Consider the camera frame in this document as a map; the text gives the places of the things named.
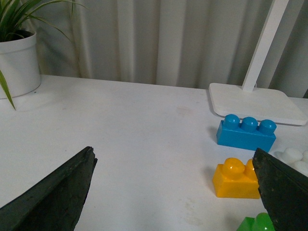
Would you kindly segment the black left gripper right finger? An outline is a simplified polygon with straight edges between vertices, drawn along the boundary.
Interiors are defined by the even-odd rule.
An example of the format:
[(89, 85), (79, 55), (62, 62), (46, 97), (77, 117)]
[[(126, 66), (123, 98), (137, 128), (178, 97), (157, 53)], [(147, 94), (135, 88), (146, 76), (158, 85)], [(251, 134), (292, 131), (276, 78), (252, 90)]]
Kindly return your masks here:
[(253, 166), (264, 208), (277, 231), (308, 229), (308, 178), (257, 148)]

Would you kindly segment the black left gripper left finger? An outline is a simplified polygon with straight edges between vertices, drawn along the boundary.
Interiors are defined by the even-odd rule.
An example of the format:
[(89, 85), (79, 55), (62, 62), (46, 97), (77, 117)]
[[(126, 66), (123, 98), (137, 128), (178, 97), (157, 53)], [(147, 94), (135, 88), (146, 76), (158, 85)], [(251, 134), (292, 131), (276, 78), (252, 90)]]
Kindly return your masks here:
[(90, 189), (97, 158), (86, 147), (0, 209), (2, 231), (72, 231)]

